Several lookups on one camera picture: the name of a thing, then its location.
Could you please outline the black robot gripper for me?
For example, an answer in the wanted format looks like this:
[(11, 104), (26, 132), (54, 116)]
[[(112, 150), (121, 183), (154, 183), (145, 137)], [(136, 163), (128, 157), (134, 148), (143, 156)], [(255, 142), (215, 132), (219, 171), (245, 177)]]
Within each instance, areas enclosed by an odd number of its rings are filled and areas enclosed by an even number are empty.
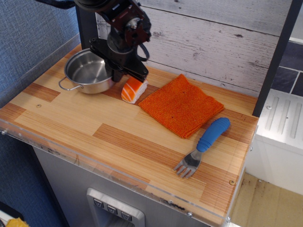
[(90, 51), (105, 61), (106, 73), (114, 82), (119, 82), (124, 75), (141, 82), (147, 78), (149, 72), (143, 64), (147, 59), (137, 54), (137, 47), (119, 50), (111, 40), (92, 38)]

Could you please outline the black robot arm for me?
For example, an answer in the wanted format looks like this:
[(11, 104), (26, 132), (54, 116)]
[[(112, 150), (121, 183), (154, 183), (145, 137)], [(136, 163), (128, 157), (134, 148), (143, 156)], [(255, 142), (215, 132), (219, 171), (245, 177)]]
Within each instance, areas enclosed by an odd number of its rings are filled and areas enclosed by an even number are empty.
[(140, 3), (134, 0), (44, 0), (43, 3), (59, 9), (78, 6), (102, 16), (111, 30), (107, 39), (90, 39), (91, 52), (104, 59), (114, 82), (119, 82), (123, 75), (144, 82), (148, 70), (143, 63), (149, 58), (144, 43), (150, 41), (151, 23)]

